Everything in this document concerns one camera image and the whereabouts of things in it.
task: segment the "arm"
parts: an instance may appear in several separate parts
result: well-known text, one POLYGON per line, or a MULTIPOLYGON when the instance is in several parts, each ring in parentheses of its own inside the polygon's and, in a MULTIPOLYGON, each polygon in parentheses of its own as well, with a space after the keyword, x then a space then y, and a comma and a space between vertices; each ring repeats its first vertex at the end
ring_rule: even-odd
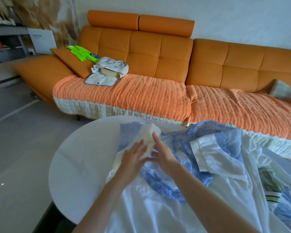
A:
POLYGON ((152 155, 157 158, 148 160, 158 163, 163 171, 174 180, 208 233, 259 232, 181 165, 169 147, 155 133, 153 133, 153 139, 158 153, 152 152, 152 155))
POLYGON ((147 159, 139 160, 146 151, 146 146, 140 149, 143 140, 135 143, 130 151, 125 150, 122 162, 114 177, 105 185, 81 222, 74 228, 73 233, 104 232, 120 195, 131 183, 147 159))

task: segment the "green garment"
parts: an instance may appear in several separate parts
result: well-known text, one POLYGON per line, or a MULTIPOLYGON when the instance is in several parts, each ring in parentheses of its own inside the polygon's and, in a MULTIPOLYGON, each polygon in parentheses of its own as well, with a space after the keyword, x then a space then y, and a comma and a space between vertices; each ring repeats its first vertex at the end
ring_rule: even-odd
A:
POLYGON ((81 46, 67 46, 67 48, 70 49, 72 54, 74 54, 80 61, 84 61, 88 58, 90 61, 97 63, 100 59, 98 55, 89 52, 81 46))

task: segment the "table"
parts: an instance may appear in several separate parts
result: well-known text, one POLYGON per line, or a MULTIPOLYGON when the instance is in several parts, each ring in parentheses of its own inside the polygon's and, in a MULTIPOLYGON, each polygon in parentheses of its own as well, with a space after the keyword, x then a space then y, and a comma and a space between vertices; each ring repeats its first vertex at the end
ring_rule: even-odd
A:
MULTIPOLYGON (((72 133, 59 147, 50 165, 50 193, 59 211, 78 224, 106 183, 117 152, 121 123, 152 122, 162 132, 186 127, 133 116, 112 116, 90 122, 72 133)), ((291 174, 291 163, 263 147, 291 174)))

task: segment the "person's right hand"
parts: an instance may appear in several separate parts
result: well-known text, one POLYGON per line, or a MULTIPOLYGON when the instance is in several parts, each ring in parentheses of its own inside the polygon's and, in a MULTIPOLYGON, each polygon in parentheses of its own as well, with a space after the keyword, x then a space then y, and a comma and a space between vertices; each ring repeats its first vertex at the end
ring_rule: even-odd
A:
POLYGON ((180 164, 176 157, 173 155, 170 148, 165 145, 158 137, 158 135, 154 132, 152 134, 153 140, 155 141, 154 148, 158 152, 152 152, 151 155, 156 158, 147 158, 147 161, 157 163, 160 168, 168 175, 171 176, 173 165, 180 164))

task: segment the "sofa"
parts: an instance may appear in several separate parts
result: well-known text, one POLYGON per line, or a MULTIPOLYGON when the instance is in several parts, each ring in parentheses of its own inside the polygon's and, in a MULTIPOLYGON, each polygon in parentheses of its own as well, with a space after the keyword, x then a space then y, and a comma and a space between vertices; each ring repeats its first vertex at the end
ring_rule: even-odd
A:
POLYGON ((93 62, 52 49, 54 55, 16 65, 45 101, 91 119, 215 120, 291 158, 291 104, 268 94, 275 79, 291 86, 291 50, 190 39, 192 20, 94 10, 87 17, 78 45, 125 61, 128 74, 112 87, 87 85, 93 62))

